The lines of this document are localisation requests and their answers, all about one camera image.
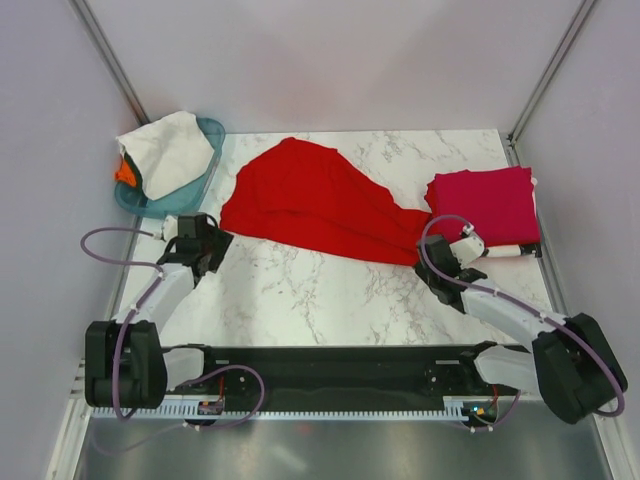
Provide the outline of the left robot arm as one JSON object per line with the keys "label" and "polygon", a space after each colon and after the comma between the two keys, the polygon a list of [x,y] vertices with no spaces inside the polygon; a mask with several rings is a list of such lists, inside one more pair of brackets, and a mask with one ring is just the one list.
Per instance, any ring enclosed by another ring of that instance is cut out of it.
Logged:
{"label": "left robot arm", "polygon": [[82,251],[103,263],[149,268],[153,276],[136,297],[109,320],[92,322],[86,332],[84,395],[89,406],[111,408],[118,418],[139,409],[155,409],[171,389],[159,330],[178,305],[209,273],[218,271],[233,235],[209,214],[183,215],[177,233],[154,262],[116,260],[90,250],[90,237],[124,232],[101,227],[86,233]]}

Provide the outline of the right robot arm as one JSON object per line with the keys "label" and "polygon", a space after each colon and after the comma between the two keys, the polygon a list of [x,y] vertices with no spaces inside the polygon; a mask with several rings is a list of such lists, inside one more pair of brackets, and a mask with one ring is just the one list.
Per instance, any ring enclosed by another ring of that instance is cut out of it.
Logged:
{"label": "right robot arm", "polygon": [[541,310],[500,289],[485,273],[463,267],[441,235],[423,236],[417,251],[414,269],[441,303],[487,322],[521,347],[479,348],[457,371],[465,391],[498,384],[533,393],[568,424],[624,412],[628,380],[593,317]]}

